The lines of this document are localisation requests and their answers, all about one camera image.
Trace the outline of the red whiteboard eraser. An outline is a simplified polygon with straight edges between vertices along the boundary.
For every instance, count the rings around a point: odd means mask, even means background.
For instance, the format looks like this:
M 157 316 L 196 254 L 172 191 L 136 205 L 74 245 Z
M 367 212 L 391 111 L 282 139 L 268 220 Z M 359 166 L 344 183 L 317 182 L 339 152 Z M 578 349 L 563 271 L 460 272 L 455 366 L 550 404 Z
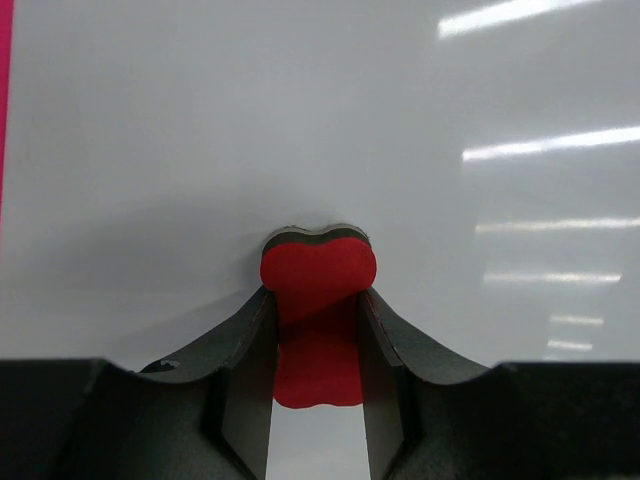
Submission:
M 357 300 L 376 273 L 369 237 L 356 226 L 287 226 L 268 237 L 260 277 L 278 314 L 274 398 L 281 406 L 361 404 Z

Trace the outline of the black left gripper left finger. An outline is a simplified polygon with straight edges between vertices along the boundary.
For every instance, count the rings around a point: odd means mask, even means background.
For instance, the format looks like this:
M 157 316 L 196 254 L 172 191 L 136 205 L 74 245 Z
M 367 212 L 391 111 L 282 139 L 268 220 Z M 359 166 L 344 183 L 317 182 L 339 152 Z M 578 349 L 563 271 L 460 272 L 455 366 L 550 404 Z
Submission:
M 247 479 L 266 477 L 278 314 L 259 288 L 228 319 L 140 374 L 169 384 L 208 384 L 200 430 Z

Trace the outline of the pink framed whiteboard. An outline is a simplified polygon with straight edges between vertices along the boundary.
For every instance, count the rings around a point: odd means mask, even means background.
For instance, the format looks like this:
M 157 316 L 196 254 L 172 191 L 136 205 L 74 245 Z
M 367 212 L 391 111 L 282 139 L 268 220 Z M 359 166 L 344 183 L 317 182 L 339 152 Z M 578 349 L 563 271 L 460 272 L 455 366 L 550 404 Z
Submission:
M 638 477 L 635 1 L 3 2 L 2 477 L 247 479 L 140 371 L 333 224 L 489 368 L 389 479 Z M 363 397 L 273 393 L 264 479 L 373 479 Z

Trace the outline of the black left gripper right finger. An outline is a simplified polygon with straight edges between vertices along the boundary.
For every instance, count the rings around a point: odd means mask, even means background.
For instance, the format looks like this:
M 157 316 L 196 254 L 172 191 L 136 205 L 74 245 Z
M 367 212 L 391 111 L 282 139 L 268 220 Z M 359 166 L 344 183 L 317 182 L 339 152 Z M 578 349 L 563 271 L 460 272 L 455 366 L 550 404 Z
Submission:
M 373 479 L 391 478 L 424 438 L 421 387 L 457 385 L 489 371 L 410 324 L 373 288 L 358 295 L 358 355 Z

